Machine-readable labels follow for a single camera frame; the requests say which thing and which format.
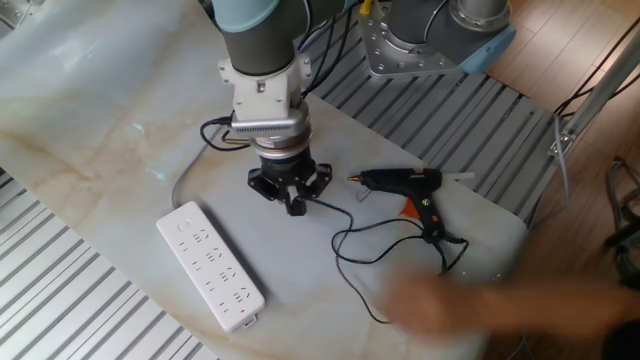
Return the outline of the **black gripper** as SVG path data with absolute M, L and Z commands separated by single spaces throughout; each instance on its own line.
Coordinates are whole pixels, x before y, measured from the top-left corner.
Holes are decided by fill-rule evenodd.
M 293 157 L 261 157 L 261 167 L 248 173 L 248 185 L 269 201 L 281 202 L 289 215 L 295 214 L 288 185 L 297 185 L 298 216 L 307 213 L 307 202 L 317 200 L 332 180 L 329 164 L 316 164 L 310 152 Z

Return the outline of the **person's bare hand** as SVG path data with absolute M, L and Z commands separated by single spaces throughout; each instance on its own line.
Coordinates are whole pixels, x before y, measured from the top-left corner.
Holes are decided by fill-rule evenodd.
M 416 336 L 449 336 L 489 330 L 482 290 L 444 277 L 409 276 L 384 291 L 382 312 L 399 329 Z

